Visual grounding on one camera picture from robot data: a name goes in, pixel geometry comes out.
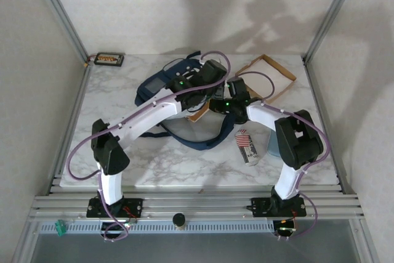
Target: white marble surface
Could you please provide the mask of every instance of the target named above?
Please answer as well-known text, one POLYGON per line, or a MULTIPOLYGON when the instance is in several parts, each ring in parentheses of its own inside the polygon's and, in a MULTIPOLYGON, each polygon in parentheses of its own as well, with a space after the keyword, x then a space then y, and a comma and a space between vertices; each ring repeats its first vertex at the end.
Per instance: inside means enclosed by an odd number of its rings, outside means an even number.
MULTIPOLYGON (((92 123, 120 118, 133 108, 137 86, 157 72, 163 65, 179 55, 128 55, 121 68, 93 66, 85 98, 78 118, 71 147, 90 135, 92 123)), ((233 70, 239 70, 256 55, 229 55, 233 70)), ((321 127, 316 105, 301 58, 296 55, 272 55, 273 59, 297 76, 293 87, 273 105, 289 111, 308 110, 315 124, 321 127)), ((273 185, 279 178, 282 161, 267 153, 270 130, 260 124, 248 122, 235 126, 231 134, 211 150, 196 151, 172 137, 138 138, 126 149, 131 163, 123 172, 123 185, 134 186, 245 186, 273 185), (234 134, 240 128, 249 131, 262 159, 255 166, 246 166, 235 143, 234 134)), ((86 144, 71 162, 72 171, 86 176, 96 170, 90 145, 86 144)), ((338 184, 331 159, 312 167, 302 184, 338 184)), ((97 186, 97 178, 78 182, 66 172, 62 187, 97 186)))

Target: black knob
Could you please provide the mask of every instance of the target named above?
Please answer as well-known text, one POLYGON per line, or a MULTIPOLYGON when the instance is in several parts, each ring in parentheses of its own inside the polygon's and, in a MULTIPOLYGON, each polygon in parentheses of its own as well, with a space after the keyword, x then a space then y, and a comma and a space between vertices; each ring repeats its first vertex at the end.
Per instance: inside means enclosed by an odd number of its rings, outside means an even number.
POLYGON ((174 223, 175 227, 177 227, 178 229, 182 229, 185 226, 185 222, 185 215, 180 212, 172 217, 172 223, 174 223))

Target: white wall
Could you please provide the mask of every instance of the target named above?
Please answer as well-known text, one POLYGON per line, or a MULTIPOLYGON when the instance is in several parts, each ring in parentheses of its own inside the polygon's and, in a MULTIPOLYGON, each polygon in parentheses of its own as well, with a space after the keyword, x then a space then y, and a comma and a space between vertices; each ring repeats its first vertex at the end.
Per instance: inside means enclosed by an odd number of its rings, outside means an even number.
POLYGON ((306 52, 332 0, 61 0, 87 51, 306 52))
POLYGON ((394 0, 346 0, 311 71, 380 260, 394 262, 394 0))
POLYGON ((45 0, 0 0, 0 261, 10 262, 83 66, 45 0))

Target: american flag can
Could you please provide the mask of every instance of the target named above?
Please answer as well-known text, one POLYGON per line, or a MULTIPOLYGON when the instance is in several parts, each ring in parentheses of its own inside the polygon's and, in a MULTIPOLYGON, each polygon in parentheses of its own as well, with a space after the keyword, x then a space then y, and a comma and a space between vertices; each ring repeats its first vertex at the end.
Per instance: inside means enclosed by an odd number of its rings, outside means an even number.
POLYGON ((235 134, 235 140, 245 164, 247 166, 255 166, 259 162, 260 156, 257 154, 251 135, 247 133, 247 130, 240 129, 235 134))

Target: green connector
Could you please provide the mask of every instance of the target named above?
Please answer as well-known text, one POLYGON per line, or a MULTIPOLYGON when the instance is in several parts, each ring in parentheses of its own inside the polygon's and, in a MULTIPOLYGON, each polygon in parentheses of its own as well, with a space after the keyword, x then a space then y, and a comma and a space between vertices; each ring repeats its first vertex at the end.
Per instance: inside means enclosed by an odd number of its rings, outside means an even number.
POLYGON ((63 220, 58 220, 57 222, 55 222, 55 226, 58 236, 62 236, 66 234, 67 232, 66 223, 63 220))

